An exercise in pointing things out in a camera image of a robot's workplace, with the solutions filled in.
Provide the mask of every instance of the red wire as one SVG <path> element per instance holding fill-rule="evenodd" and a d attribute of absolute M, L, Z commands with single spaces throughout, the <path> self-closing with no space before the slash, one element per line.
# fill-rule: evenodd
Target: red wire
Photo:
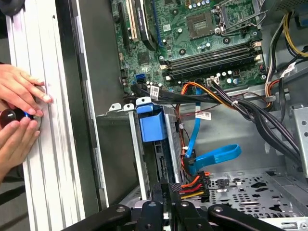
<path fill-rule="evenodd" d="M 193 188 L 193 189 L 182 190 L 182 191 L 180 191 L 180 193 L 189 193 L 189 192 L 192 193 L 192 192 L 194 192 L 194 191 L 200 189 L 201 186 L 202 186 L 202 184 L 199 184 L 197 187 L 195 187 L 195 188 Z"/>

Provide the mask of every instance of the pcie slot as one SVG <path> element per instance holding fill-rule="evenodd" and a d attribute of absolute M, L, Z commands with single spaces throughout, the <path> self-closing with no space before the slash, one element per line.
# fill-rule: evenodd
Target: pcie slot
<path fill-rule="evenodd" d="M 129 24 L 130 24 L 130 31 L 131 31 L 131 38 L 134 42 L 139 41 L 138 34 L 137 34 L 137 19 L 135 18 L 135 0 L 126 0 L 126 8 L 128 12 Z"/>
<path fill-rule="evenodd" d="M 125 21 L 125 14 L 124 14 L 124 7 L 123 3 L 119 2 L 117 4 L 117 9 L 119 11 L 119 17 L 120 17 L 120 25 L 121 25 L 121 31 L 122 31 L 122 37 L 123 37 L 123 44 L 124 48 L 129 51 L 129 38 L 127 33 L 127 27 L 126 27 L 126 21 Z"/>

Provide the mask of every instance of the wire bundle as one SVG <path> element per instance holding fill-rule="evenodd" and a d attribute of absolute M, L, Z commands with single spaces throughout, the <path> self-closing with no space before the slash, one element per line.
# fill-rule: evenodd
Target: wire bundle
<path fill-rule="evenodd" d="M 205 177 L 208 177 L 209 172 L 204 173 Z M 191 183 L 181 185 L 182 190 L 180 191 L 181 199 L 187 199 L 195 196 L 201 196 L 205 194 L 204 187 L 202 184 L 202 177 L 198 175 Z"/>

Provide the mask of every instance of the orange wire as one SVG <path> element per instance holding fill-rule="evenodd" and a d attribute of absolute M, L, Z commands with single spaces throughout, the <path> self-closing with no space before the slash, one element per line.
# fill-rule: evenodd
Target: orange wire
<path fill-rule="evenodd" d="M 186 188 L 186 187 L 192 187 L 198 180 L 199 180 L 200 176 L 197 176 L 193 182 L 189 183 L 189 184 L 184 184 L 184 185 L 181 185 L 182 188 Z"/>

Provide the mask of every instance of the yellow wire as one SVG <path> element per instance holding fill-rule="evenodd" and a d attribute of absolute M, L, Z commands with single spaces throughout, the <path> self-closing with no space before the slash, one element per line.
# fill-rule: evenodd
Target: yellow wire
<path fill-rule="evenodd" d="M 181 199 L 186 199 L 186 198 L 190 198 L 190 197 L 194 197 L 194 196 L 199 196 L 199 195 L 202 195 L 204 194 L 204 192 L 197 192 L 197 193 L 194 193 L 194 194 L 190 194 L 190 195 L 187 195 L 187 196 L 181 196 Z"/>
<path fill-rule="evenodd" d="M 226 104 L 224 101 L 222 101 L 220 98 L 217 97 L 216 94 L 214 94 L 212 91 L 210 91 L 209 89 L 203 87 L 202 85 L 195 83 L 195 82 L 188 82 L 187 84 L 196 86 L 201 88 L 202 90 L 204 90 L 205 92 L 207 92 L 210 96 L 212 96 L 212 98 L 216 99 L 218 102 L 220 102 L 221 104 L 227 106 L 228 108 L 234 109 L 233 107 L 229 106 L 228 104 Z"/>
<path fill-rule="evenodd" d="M 289 13 L 286 15 L 285 19 L 284 19 L 284 23 L 283 23 L 283 30 L 284 30 L 284 34 L 285 37 L 290 45 L 290 47 L 298 54 L 304 56 L 304 57 L 308 57 L 307 53 L 303 53 L 301 52 L 299 49 L 296 48 L 296 46 L 293 44 L 292 39 L 290 37 L 290 33 L 289 33 L 289 26 L 288 26 L 288 16 Z"/>

